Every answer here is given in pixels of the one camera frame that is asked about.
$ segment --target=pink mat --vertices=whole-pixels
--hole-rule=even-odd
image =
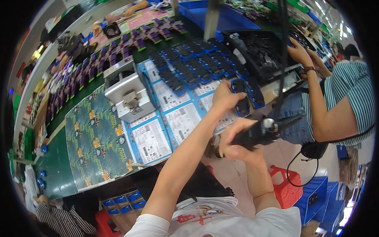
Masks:
[[[168,15],[169,15],[168,12],[162,13],[160,11],[151,11],[150,8],[145,8],[145,9],[142,9],[141,11],[136,12],[135,15],[131,17],[130,19],[124,22],[121,22],[121,24],[117,24],[117,25],[119,26],[121,33],[124,34],[124,33],[130,32],[136,27],[139,27],[140,25],[144,25],[152,21],[155,18],[162,18]],[[108,39],[105,36],[105,34],[101,33],[98,37],[89,39],[89,43],[93,44],[97,42],[98,46],[96,50],[98,50],[113,40],[114,38]]]

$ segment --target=black plastic tray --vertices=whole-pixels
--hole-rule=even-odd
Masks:
[[[230,34],[233,33],[238,33],[240,35],[240,39],[244,40],[246,38],[249,38],[252,34],[257,35],[257,37],[260,38],[269,38],[272,40],[272,46],[276,48],[276,50],[280,51],[282,48],[282,40],[272,31],[266,31],[266,30],[229,30],[229,31],[223,31],[222,34],[224,35],[224,41],[228,42],[229,45],[227,44],[228,48],[230,49],[231,52],[234,51],[234,49],[238,49],[241,53],[241,55],[245,58],[246,60],[246,68],[249,70],[250,74],[255,76],[259,83],[264,83],[266,81],[269,81],[270,79],[278,76],[281,74],[281,69],[279,68],[276,71],[271,71],[271,72],[264,72],[252,59],[250,56],[250,53],[246,52],[246,50],[242,49],[234,40],[229,38]],[[287,67],[285,69],[285,72],[290,71],[296,68],[296,63],[290,55],[288,55],[287,59]]]

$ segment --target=black hair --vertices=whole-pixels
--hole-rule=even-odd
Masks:
[[[41,32],[41,37],[39,38],[39,46],[43,45],[47,41],[50,41],[50,37],[47,33],[47,29],[44,28]]]
[[[20,86],[23,86],[24,84],[24,81],[26,79],[26,76],[31,73],[34,69],[34,66],[32,64],[29,64],[27,65],[23,70],[22,70],[22,73],[21,73],[21,84]]]
[[[350,56],[357,56],[360,57],[358,49],[353,44],[349,44],[345,48],[345,58],[347,60],[350,60]]]

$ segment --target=white t-shirt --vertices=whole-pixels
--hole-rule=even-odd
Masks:
[[[134,1],[134,4],[139,4],[139,3],[142,2],[142,1],[143,1],[143,0],[137,0],[137,1]],[[128,9],[128,5],[125,5],[125,6],[123,6],[123,7],[120,7],[119,9],[117,9],[117,10],[111,12],[111,15],[112,15],[112,16],[119,16],[119,15],[121,15],[122,13],[124,13],[124,11],[125,11],[126,9]],[[104,21],[104,18],[102,18],[102,19],[96,21],[95,24],[101,24],[101,23],[103,23],[103,21]]]
[[[197,198],[177,204],[171,222],[143,214],[124,237],[298,237],[301,232],[300,211],[297,207],[266,208],[255,217],[244,217],[236,207],[235,197]]]

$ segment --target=metal machine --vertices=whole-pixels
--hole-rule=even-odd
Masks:
[[[105,70],[104,81],[105,96],[116,104],[121,120],[130,123],[155,111],[150,91],[132,55]]]

